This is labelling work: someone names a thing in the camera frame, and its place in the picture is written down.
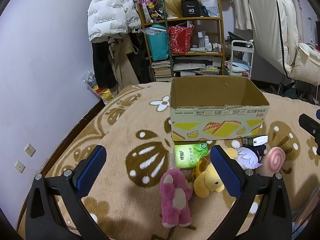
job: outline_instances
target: electrical outlet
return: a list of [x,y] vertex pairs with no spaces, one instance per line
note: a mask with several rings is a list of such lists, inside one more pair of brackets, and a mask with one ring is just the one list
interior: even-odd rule
[[30,155],[30,157],[33,156],[33,154],[36,152],[36,149],[33,148],[31,144],[28,144],[28,146],[24,150],[27,154]]
[[20,173],[23,173],[25,166],[20,162],[17,161],[16,165],[14,166]]

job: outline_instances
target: brand logo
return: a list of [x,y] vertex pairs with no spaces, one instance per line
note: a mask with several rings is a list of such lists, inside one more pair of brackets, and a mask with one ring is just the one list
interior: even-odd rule
[[180,159],[183,160],[184,159],[184,152],[183,151],[179,151],[180,153]]

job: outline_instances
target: black box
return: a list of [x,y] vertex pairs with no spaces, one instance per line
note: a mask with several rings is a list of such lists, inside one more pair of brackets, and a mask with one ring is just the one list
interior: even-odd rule
[[198,0],[182,0],[183,17],[200,17],[200,9]]

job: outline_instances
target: purple plush toy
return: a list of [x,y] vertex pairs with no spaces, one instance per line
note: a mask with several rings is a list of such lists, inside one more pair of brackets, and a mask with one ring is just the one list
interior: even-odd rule
[[188,183],[178,168],[170,169],[160,180],[160,193],[162,225],[166,228],[189,226],[192,222],[188,204],[193,193],[192,182]]

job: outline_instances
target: red gift bag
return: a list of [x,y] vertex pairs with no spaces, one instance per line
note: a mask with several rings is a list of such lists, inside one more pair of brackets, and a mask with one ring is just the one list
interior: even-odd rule
[[193,28],[169,26],[170,47],[172,53],[187,53]]

